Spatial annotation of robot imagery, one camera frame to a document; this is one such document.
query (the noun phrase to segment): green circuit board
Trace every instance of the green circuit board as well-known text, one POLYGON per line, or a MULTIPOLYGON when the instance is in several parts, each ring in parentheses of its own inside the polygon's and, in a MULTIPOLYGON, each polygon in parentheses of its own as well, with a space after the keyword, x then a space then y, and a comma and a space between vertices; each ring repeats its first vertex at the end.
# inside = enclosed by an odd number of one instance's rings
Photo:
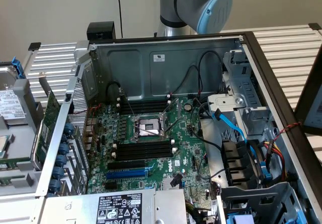
MULTIPOLYGON (((170 183, 177 173, 181 173, 186 200, 193 202, 196 207, 209 208, 211 200, 206 198, 205 191, 210 189, 210 182, 209 180, 202 180, 196 171, 196 167, 193 167, 192 164, 192 157, 194 157, 196 166, 199 166, 205 154, 205 146, 203 142, 187 131, 187 125, 190 124, 190 113, 184 111, 186 103, 192 104, 192 100, 179 98, 178 104, 180 106, 174 104, 166 113, 167 121, 166 126, 164 126, 165 129, 174 123, 175 120, 180 119, 167 133, 170 138, 175 140, 173 147, 178 148, 173 157, 145 160, 145 166, 152 167, 146 177, 111 180, 117 181, 117 189, 113 191, 148 188, 163 190, 165 189, 165 183, 170 183)), ((197 107, 192 118, 192 125, 196 132, 198 130, 198 110, 199 108, 197 107)), ((98 151, 97 144, 92 140, 91 152, 89 154, 91 172, 87 194, 111 192, 111 190, 105 189, 105 183, 110 181, 106 179, 106 173, 109 171, 107 164, 114 162, 114 159, 111 158, 111 152, 113 151, 113 126, 115 124, 126 124, 124 144, 131 144, 131 138, 134 135, 133 115, 120 116, 113 109, 109 113, 108 106, 103 106, 94 117, 100 122, 99 127, 97 125, 95 127, 96 136, 101 138, 104 135, 105 143, 100 143, 100 151, 98 151)), ((122 129, 123 133, 120 133, 120 131, 117 133, 118 137, 124 134, 124 129, 122 129)), ((154 136, 145 137, 144 139, 149 140, 150 138, 154 138, 154 136)), ((200 174, 209 176, 207 164, 204 163, 201 166, 200 174)))
POLYGON ((60 105, 54 93, 51 91, 48 97, 48 103, 42 125, 40 126, 39 138, 35 138, 34 146, 37 146, 36 156, 39 161, 44 163, 47 150, 51 141, 52 134, 55 129, 56 121, 59 115, 60 105))

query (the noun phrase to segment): white label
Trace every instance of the white label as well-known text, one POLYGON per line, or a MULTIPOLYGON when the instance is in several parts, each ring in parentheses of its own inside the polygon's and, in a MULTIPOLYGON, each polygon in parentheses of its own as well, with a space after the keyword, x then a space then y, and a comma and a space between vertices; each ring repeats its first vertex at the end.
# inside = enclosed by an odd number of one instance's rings
POLYGON ((131 205, 140 205, 141 204, 141 200, 131 200, 131 205))
POLYGON ((0 115, 5 120, 25 118, 24 111, 14 91, 0 91, 0 115))
POLYGON ((166 56, 164 54, 154 54, 153 61, 154 62, 163 62, 166 60, 166 56))
POLYGON ((171 160, 168 161, 168 165, 169 165, 169 172, 172 172, 172 161, 171 160))

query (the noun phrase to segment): power supply label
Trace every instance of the power supply label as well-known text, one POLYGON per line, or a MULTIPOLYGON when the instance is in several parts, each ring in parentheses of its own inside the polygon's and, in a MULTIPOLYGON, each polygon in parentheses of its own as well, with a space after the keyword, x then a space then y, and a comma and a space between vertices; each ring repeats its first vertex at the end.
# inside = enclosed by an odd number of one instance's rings
POLYGON ((101 196, 97 224, 141 224, 142 194, 101 196))

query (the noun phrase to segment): sticker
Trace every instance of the sticker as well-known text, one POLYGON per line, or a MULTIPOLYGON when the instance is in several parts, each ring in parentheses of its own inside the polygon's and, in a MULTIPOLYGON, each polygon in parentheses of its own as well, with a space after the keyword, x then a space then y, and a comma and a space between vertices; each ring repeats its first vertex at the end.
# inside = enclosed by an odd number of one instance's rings
POLYGON ((101 196, 96 224, 142 223, 142 194, 101 196))
POLYGON ((25 118, 25 113, 14 91, 0 91, 0 115, 5 120, 25 118))
POLYGON ((166 60, 166 56, 164 54, 154 54, 153 61, 154 62, 163 62, 166 60))
POLYGON ((7 164, 0 164, 0 169, 7 169, 8 165, 7 164))

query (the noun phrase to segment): motherboard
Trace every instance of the motherboard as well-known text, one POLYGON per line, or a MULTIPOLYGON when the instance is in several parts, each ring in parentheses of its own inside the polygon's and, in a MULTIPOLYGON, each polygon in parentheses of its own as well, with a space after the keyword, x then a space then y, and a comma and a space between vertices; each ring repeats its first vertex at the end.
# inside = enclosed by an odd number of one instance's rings
POLYGON ((182 97, 172 102, 158 113, 122 114, 111 105, 89 113, 85 134, 85 144, 91 146, 87 194, 182 188, 188 202, 209 208, 210 182, 200 177, 209 176, 206 161, 197 172, 205 146, 192 133, 192 128, 199 130, 199 107, 190 122, 193 101, 182 97), (137 168, 124 169, 126 166, 137 168))

